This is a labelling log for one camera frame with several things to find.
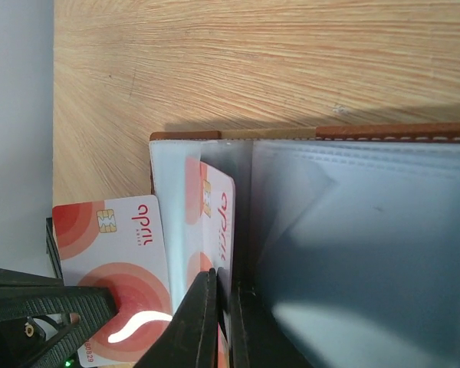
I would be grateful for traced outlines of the brown leather card holder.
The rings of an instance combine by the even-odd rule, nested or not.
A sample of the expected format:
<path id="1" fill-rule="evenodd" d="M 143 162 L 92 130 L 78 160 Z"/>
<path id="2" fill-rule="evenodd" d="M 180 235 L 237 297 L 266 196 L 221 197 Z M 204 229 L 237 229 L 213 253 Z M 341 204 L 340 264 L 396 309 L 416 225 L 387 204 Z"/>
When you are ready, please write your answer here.
<path id="1" fill-rule="evenodd" d="M 195 157 L 235 183 L 232 281 L 310 367 L 460 367 L 460 123 L 158 132 L 149 152 L 175 313 Z"/>

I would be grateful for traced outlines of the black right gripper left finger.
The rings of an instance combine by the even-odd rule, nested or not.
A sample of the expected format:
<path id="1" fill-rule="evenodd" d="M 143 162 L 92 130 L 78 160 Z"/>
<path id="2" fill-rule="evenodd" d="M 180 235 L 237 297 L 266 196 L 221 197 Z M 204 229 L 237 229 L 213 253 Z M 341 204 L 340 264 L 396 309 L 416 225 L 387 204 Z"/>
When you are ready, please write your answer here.
<path id="1" fill-rule="evenodd" d="M 160 338 L 136 368 L 218 366 L 219 303 L 215 269 L 201 271 Z"/>

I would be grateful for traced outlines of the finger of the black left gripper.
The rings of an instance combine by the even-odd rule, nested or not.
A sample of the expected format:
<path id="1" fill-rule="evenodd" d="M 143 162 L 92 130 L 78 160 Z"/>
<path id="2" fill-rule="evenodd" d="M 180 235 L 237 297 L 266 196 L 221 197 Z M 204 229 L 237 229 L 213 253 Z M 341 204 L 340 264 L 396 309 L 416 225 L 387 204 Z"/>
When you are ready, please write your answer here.
<path id="1" fill-rule="evenodd" d="M 63 367 L 116 314 L 105 287 L 0 268 L 0 367 Z"/>

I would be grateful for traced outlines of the red white credit card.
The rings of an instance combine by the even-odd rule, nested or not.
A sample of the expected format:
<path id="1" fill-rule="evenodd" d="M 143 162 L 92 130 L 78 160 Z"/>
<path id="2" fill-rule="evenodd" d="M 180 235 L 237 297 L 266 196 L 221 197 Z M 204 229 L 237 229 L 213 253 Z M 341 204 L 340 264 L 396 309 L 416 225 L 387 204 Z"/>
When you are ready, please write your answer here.
<path id="1" fill-rule="evenodd" d="M 158 199 L 57 205 L 52 220 L 64 283 L 108 288 L 118 310 L 79 349 L 81 366 L 136 362 L 173 315 Z"/>
<path id="2" fill-rule="evenodd" d="M 218 366 L 230 367 L 228 299 L 232 289 L 235 183 L 198 158 L 185 162 L 185 240 L 189 251 L 186 282 L 200 271 L 217 274 Z"/>

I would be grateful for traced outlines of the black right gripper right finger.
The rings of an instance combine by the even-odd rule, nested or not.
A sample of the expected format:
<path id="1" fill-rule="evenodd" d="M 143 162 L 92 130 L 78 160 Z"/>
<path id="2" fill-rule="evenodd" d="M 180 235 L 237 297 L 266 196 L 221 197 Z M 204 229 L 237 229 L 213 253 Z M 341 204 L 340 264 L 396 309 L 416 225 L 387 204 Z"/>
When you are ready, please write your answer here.
<path id="1" fill-rule="evenodd" d="M 217 269 L 220 323 L 230 350 L 232 367 L 310 367 L 285 336 L 255 288 L 231 281 L 230 272 Z"/>

